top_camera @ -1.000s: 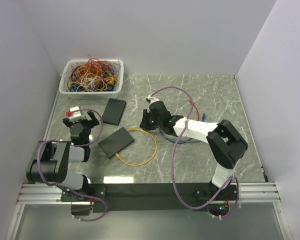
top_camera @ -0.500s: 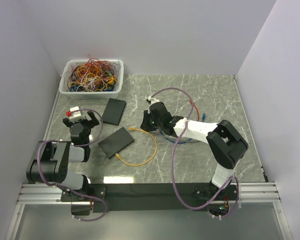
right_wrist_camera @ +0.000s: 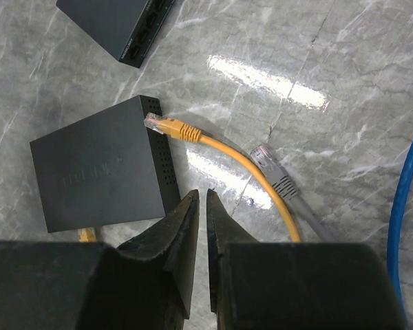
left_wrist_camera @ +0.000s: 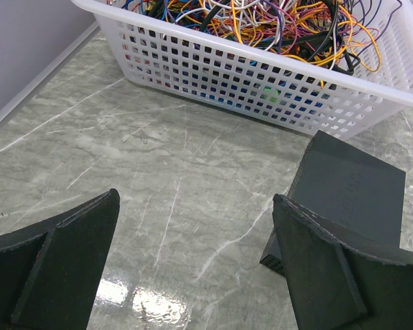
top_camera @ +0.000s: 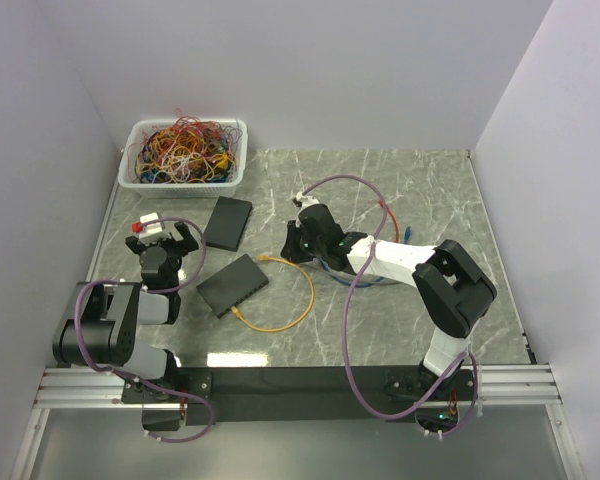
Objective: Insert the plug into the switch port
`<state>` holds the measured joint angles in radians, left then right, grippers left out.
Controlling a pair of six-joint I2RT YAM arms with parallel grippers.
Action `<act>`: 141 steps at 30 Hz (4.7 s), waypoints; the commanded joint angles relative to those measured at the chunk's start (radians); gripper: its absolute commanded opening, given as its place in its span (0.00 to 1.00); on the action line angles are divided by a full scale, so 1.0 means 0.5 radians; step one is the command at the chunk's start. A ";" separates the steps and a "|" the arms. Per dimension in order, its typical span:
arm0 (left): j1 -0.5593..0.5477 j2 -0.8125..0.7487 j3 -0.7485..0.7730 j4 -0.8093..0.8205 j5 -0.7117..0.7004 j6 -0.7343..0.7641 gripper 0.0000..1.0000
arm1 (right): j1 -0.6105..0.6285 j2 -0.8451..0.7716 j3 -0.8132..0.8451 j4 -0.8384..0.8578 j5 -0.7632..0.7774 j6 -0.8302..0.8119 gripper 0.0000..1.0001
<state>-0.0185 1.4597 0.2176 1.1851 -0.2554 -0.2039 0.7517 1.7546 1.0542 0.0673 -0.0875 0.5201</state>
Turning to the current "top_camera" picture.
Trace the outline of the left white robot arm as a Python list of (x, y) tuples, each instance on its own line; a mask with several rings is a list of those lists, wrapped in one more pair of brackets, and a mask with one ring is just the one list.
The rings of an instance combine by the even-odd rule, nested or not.
[(180, 392), (175, 356), (139, 340), (137, 328), (175, 323), (179, 291), (189, 284), (179, 278), (183, 259), (199, 251), (203, 263), (206, 256), (205, 240), (192, 235), (200, 231), (198, 226), (182, 218), (169, 221), (178, 237), (159, 217), (147, 216), (133, 224), (125, 244), (138, 257), (141, 280), (78, 283), (52, 341), (57, 363), (144, 379), (147, 392), (160, 402)]

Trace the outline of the black TP-Link switch box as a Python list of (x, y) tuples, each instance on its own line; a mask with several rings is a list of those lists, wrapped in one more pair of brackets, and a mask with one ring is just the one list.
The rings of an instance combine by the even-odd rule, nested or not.
[(268, 277), (249, 255), (244, 254), (196, 289), (213, 314), (221, 318), (268, 284)]

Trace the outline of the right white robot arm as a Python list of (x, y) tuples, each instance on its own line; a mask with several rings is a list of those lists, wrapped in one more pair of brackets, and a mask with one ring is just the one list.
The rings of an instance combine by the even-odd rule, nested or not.
[(346, 233), (315, 198), (301, 196), (294, 203), (299, 212), (287, 223), (284, 259), (296, 264), (319, 259), (333, 271), (369, 274), (418, 290), (435, 325), (420, 387), (432, 399), (445, 397), (455, 386), (448, 366), (466, 350), (474, 325), (497, 297), (492, 281), (454, 240), (414, 246)]

